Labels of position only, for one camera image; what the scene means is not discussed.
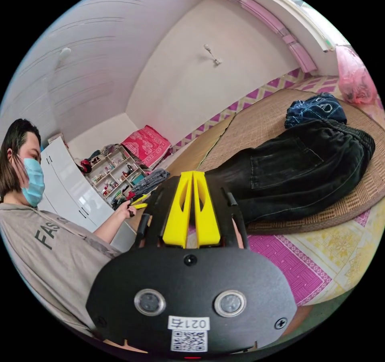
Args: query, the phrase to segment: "woman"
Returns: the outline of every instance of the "woman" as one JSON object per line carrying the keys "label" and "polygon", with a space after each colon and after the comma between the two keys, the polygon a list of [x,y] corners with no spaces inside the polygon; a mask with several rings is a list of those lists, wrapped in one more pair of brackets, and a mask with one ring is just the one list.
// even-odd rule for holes
{"label": "woman", "polygon": [[13,122],[5,135],[0,150],[2,237],[16,268],[46,308],[71,328],[99,338],[85,304],[98,272],[120,254],[110,243],[136,209],[129,202],[121,204],[94,233],[39,211],[45,189],[40,146],[39,131],[27,120]]}

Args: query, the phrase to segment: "white wardrobe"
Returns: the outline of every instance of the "white wardrobe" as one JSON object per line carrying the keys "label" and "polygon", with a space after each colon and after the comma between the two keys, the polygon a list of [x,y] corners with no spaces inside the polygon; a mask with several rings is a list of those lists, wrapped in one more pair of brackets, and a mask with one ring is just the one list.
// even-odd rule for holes
{"label": "white wardrobe", "polygon": [[[62,216],[90,232],[94,232],[113,214],[80,172],[61,138],[55,139],[41,153],[45,191],[38,208]],[[124,222],[111,245],[128,251],[136,233]]]}

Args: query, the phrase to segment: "ceiling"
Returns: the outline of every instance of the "ceiling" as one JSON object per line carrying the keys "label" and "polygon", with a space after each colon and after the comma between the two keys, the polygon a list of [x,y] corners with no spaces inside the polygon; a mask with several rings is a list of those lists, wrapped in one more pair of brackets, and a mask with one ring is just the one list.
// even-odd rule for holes
{"label": "ceiling", "polygon": [[[0,139],[27,118],[42,139],[67,141],[126,110],[159,42],[202,0],[83,0],[40,37],[16,71],[0,109]],[[71,53],[61,66],[63,48]]]}

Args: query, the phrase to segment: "black pants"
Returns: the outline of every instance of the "black pants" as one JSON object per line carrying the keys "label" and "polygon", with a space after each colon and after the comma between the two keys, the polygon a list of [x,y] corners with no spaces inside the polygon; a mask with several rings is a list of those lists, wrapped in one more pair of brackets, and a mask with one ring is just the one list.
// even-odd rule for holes
{"label": "black pants", "polygon": [[348,195],[374,151],[366,132],[334,120],[314,120],[239,151],[206,176],[227,184],[246,224],[297,220]]}

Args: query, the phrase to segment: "gray t-shirt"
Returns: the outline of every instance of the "gray t-shirt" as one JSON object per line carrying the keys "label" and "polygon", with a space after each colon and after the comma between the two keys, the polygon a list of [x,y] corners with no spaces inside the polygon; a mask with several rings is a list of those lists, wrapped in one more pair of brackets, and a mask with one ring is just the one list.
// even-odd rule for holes
{"label": "gray t-shirt", "polygon": [[0,230],[41,303],[65,324],[95,336],[85,304],[98,272],[120,252],[83,227],[23,205],[0,203]]}

